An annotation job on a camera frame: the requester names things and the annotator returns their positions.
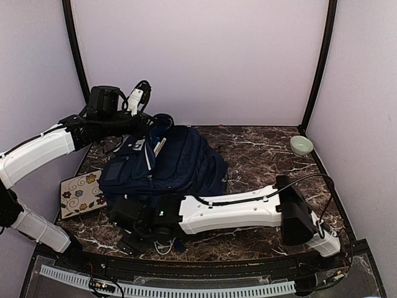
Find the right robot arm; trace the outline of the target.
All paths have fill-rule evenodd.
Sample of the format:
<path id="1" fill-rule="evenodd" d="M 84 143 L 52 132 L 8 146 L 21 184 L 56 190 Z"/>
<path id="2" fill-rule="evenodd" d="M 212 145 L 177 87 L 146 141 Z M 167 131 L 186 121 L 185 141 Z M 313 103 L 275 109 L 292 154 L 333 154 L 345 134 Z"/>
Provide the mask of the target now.
<path id="1" fill-rule="evenodd" d="M 332 268 L 341 258 L 337 232 L 316 215 L 297 182 L 286 175 L 277 176 L 273 185 L 223 196 L 203 197 L 193 189 L 146 197 L 125 195 L 112 207 L 109 220 L 128 232 L 120 246 L 131 255 L 184 235 L 278 227 L 284 245 L 316 250 L 316 263 L 322 269 Z"/>

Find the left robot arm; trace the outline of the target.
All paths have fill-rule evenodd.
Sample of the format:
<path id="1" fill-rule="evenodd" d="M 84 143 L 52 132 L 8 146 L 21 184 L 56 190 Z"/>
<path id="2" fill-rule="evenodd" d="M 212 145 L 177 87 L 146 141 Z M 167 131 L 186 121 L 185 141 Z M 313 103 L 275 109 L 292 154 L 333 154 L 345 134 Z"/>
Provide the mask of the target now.
<path id="1" fill-rule="evenodd" d="M 74 236 L 20 202 L 12 188 L 49 162 L 79 151 L 105 137 L 144 137 L 156 122 L 145 114 L 151 86 L 140 81 L 129 96 L 118 87 L 94 86 L 83 110 L 8 151 L 1 153 L 1 227 L 12 228 L 63 255 L 75 271 L 87 266 L 87 256 Z"/>

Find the navy blue student backpack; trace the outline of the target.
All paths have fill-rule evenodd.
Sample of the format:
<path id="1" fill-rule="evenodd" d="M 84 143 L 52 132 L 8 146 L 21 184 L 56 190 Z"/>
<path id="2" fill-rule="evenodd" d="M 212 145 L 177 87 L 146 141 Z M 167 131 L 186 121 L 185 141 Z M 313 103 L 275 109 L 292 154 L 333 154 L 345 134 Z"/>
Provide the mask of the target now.
<path id="1" fill-rule="evenodd" d="M 196 129 L 156 114 L 155 126 L 141 139 L 129 136 L 105 165 L 99 189 L 108 201 L 118 196 L 187 193 L 219 196 L 226 192 L 228 163 Z M 158 156 L 153 138 L 167 138 Z"/>

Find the white charger with cable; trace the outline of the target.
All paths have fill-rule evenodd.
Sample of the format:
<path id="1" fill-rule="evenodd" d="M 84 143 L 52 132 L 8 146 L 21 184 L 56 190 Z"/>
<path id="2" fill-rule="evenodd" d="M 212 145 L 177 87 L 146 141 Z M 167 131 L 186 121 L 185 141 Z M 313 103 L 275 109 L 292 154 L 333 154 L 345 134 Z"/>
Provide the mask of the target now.
<path id="1" fill-rule="evenodd" d="M 154 242 L 154 249 L 156 250 L 157 254 L 164 256 L 167 255 L 171 252 L 173 246 L 174 246 L 174 242 L 175 242 L 176 238 L 172 238 L 171 240 L 169 240 L 167 243 L 162 244 L 158 241 Z"/>

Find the white pen red cap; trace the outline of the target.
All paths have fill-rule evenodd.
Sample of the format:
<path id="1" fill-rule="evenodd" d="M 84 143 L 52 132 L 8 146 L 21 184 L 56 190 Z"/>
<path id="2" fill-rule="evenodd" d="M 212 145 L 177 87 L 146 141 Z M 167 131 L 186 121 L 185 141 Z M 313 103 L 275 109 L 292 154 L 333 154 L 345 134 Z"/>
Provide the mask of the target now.
<path id="1" fill-rule="evenodd" d="M 158 156 L 159 152 L 161 151 L 162 147 L 164 146 L 164 144 L 166 143 L 167 138 L 162 138 L 155 146 L 154 148 L 154 155 L 155 157 Z"/>

